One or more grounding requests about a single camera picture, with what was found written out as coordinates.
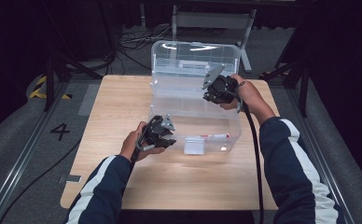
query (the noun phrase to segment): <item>printed number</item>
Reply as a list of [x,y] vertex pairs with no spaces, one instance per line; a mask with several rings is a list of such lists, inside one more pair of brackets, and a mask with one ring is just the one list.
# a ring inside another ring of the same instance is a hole
[[50,132],[51,133],[59,133],[60,136],[59,136],[58,141],[62,141],[63,134],[70,133],[70,131],[65,130],[65,128],[67,128],[67,124],[63,123],[63,124],[59,125],[58,127],[52,129]]

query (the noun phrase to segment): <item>gray carpet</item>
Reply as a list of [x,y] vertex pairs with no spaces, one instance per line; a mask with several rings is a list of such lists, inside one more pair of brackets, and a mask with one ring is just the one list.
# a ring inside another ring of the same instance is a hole
[[[142,29],[135,27],[132,31]],[[273,70],[274,64],[292,32],[292,29],[253,30],[247,44],[247,54],[253,72],[246,74],[241,67],[240,74],[248,78],[258,78],[262,72]],[[202,30],[187,30],[180,32],[178,40],[234,44],[238,41],[237,36],[242,36],[242,34],[235,31],[207,33]],[[150,46],[140,50],[128,51],[128,55],[136,61],[150,66]],[[120,59],[116,58],[112,63],[112,72],[109,68],[109,73],[150,75],[148,69],[121,54],[118,56]],[[105,68],[98,72],[104,74]],[[278,83],[281,80],[281,77],[277,77],[271,82]],[[34,85],[35,82],[32,82],[29,90],[26,90],[27,93],[31,91]],[[35,153],[11,194],[6,207],[33,179],[47,170],[82,137],[99,85],[100,81],[92,80],[86,75],[73,75],[73,79],[65,91],[65,93],[73,94],[72,99],[60,100],[56,105],[54,113],[50,116],[42,136],[37,142]],[[299,112],[294,109],[288,91],[277,84],[271,84],[271,91],[282,117],[292,120],[302,134],[303,122],[307,121],[310,124],[314,137],[323,150],[355,223],[362,223],[362,173],[322,105],[313,88],[313,83],[310,83],[309,86],[308,118],[304,121],[299,119]],[[26,105],[0,125],[0,188],[28,141],[34,126],[42,116],[44,106],[44,99],[29,99]],[[67,125],[66,130],[70,133],[65,133],[62,141],[59,141],[60,135],[50,131],[63,123]],[[60,199],[65,184],[59,180],[69,174],[76,153],[77,148],[64,161],[33,184],[10,209],[4,223],[62,222],[66,210],[60,207]],[[258,221],[258,212],[253,214]],[[273,211],[267,211],[265,223],[272,223],[272,216]]]

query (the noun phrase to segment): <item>tabletop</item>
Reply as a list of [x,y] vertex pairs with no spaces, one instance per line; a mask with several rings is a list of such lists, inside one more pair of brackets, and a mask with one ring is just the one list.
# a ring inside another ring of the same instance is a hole
[[[151,77],[106,76],[97,94],[70,175],[79,183],[66,184],[61,206],[68,208],[87,178],[107,156],[120,152],[123,140],[138,123],[147,121],[152,93]],[[251,80],[262,97],[278,111],[269,86]],[[240,113],[242,135],[229,152],[207,151],[186,155],[167,148],[136,163],[122,200],[123,209],[258,210],[257,168],[251,130]],[[276,210],[262,177],[266,210]]]

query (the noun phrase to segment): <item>transparent plastic box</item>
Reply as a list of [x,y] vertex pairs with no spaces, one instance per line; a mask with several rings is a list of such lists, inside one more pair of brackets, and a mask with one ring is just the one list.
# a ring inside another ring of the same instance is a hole
[[230,151],[242,129],[236,110],[202,99],[208,70],[225,65],[223,76],[238,72],[240,51],[232,45],[158,41],[152,47],[153,92],[149,117],[170,115],[172,148],[187,154]]

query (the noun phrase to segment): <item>navy blue sleeve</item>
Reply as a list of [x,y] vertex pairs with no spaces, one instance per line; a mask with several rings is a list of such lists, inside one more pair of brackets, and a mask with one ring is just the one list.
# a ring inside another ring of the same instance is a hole
[[129,173],[126,158],[104,159],[75,198],[64,223],[117,223]]
[[266,120],[260,127],[259,143],[265,176],[279,207],[274,223],[344,223],[291,121]]

